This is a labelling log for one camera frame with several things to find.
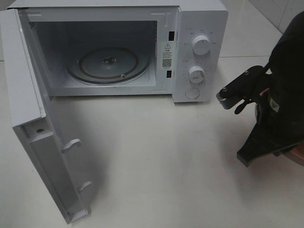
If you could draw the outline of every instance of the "control panel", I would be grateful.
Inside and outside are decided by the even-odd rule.
[[[183,11],[178,33],[174,102],[210,99],[227,16],[224,10]]]

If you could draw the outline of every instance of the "white countertop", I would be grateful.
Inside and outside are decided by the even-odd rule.
[[[99,177],[92,214],[67,225],[11,129],[0,63],[0,227],[300,228],[304,167],[269,155],[236,159],[254,124],[254,105],[224,110],[216,93],[264,65],[281,34],[246,0],[230,11],[212,100],[171,96],[55,98],[66,140],[80,138]]]

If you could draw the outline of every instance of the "microwave door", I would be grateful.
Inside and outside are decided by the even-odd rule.
[[[41,60],[32,58],[39,54],[39,49],[31,43],[34,41],[31,36],[25,39],[31,29],[25,12],[2,11],[0,22],[13,130],[64,219],[70,223],[89,213],[84,199],[88,199],[87,189],[92,183],[89,180],[76,183],[77,176],[68,159],[80,140],[65,143],[60,133],[41,80]]]

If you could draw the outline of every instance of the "microwave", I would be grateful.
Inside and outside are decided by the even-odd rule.
[[[210,99],[228,12],[220,0],[17,0],[0,12],[12,126],[67,223],[94,182],[72,169],[51,98]]]

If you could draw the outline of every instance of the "timer knob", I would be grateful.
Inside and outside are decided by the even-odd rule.
[[[204,70],[200,66],[194,66],[189,69],[189,80],[198,84],[205,80]]]
[[[192,40],[193,52],[202,56],[210,51],[211,41],[207,35],[197,35]]]

